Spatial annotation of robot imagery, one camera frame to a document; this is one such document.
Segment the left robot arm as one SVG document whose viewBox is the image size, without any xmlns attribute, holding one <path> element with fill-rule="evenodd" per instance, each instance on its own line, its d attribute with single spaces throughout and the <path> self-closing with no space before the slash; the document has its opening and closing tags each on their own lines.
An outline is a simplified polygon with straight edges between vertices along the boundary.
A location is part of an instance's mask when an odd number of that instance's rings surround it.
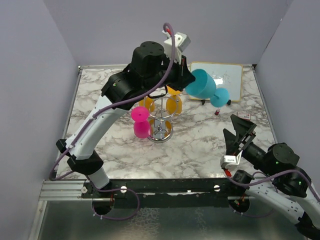
<svg viewBox="0 0 320 240">
<path fill-rule="evenodd" d="M 108 129 L 133 105 L 156 89 L 169 86 L 182 91 L 195 81 L 182 54 L 190 44 L 178 37 L 159 44 L 145 41 L 136 47 L 131 62 L 119 73 L 109 77 L 93 110 L 81 127 L 69 138 L 56 142 L 72 171 L 88 177 L 97 196 L 106 197 L 111 190 L 110 179 L 103 169 L 103 160 L 95 147 Z"/>
</svg>

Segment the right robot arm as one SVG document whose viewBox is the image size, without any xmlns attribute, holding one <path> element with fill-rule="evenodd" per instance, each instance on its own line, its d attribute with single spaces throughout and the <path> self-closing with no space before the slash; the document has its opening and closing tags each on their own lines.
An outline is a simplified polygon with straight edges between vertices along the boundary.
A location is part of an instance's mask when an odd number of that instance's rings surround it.
<svg viewBox="0 0 320 240">
<path fill-rule="evenodd" d="M 226 128 L 220 167 L 230 180 L 230 191 L 254 197 L 283 214 L 310 240 L 320 238 L 320 196 L 311 178 L 298 167 L 300 157 L 286 143 L 264 151 L 253 140 L 256 124 L 231 115 L 235 134 Z"/>
</svg>

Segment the blue wine glass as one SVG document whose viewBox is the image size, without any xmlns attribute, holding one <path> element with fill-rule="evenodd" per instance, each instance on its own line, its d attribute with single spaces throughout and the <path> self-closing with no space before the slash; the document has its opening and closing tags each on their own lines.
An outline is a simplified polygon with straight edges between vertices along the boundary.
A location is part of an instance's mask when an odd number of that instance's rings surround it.
<svg viewBox="0 0 320 240">
<path fill-rule="evenodd" d="M 200 100 L 209 99 L 216 108 L 227 104 L 230 99 L 228 90 L 223 87 L 217 88 L 214 79 L 205 70 L 196 69 L 191 74 L 195 77 L 195 81 L 185 88 L 188 95 Z"/>
</svg>

